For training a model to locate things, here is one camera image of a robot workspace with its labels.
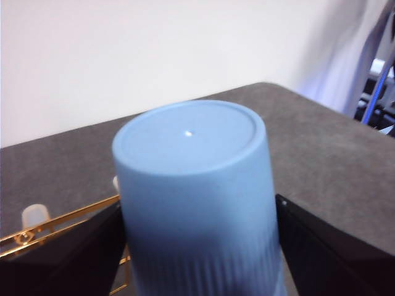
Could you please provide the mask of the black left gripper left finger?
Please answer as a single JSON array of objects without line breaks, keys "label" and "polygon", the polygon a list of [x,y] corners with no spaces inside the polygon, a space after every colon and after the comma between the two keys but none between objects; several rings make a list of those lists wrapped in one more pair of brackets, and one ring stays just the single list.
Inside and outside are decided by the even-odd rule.
[{"label": "black left gripper left finger", "polygon": [[1,261],[1,295],[109,295],[125,248],[119,203]]}]

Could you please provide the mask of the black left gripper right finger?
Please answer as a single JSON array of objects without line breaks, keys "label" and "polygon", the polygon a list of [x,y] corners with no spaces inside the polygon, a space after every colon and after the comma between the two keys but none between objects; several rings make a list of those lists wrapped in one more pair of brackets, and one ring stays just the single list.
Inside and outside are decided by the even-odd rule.
[{"label": "black left gripper right finger", "polygon": [[299,295],[394,295],[394,256],[277,194],[280,245]]}]

